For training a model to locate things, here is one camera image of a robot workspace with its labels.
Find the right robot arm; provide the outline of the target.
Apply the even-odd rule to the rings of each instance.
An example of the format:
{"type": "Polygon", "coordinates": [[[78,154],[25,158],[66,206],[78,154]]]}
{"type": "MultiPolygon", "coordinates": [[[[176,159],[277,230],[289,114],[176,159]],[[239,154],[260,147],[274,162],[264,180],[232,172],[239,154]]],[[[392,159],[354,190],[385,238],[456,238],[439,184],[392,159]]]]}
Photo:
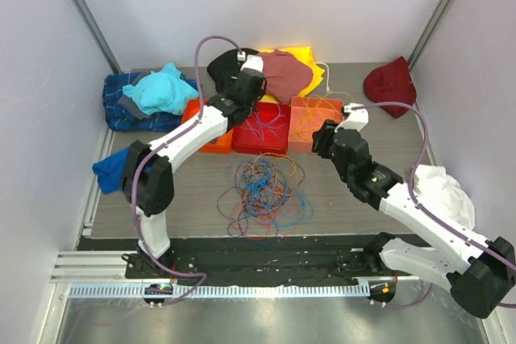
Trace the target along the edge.
{"type": "Polygon", "coordinates": [[[515,286],[515,249],[503,237],[489,240],[450,218],[431,217],[410,186],[373,161],[368,143],[355,129],[325,120],[312,135],[313,153],[330,160],[353,197],[407,226],[430,250],[381,233],[364,255],[375,276],[403,271],[451,294],[466,312],[486,319],[515,286]]]}

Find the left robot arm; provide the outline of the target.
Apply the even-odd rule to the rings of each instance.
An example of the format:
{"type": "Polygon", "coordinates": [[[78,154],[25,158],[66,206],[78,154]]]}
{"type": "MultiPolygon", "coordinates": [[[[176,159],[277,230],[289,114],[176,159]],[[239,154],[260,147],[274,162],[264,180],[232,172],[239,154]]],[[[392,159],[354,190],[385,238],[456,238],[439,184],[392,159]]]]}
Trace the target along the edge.
{"type": "Polygon", "coordinates": [[[245,68],[233,86],[211,97],[174,131],[150,143],[137,140],[128,148],[121,185],[135,216],[140,249],[147,255],[144,270],[153,278],[166,277],[172,267],[166,255],[170,240],[165,210],[174,198],[174,173],[201,147],[244,123],[264,88],[264,74],[245,68]]]}

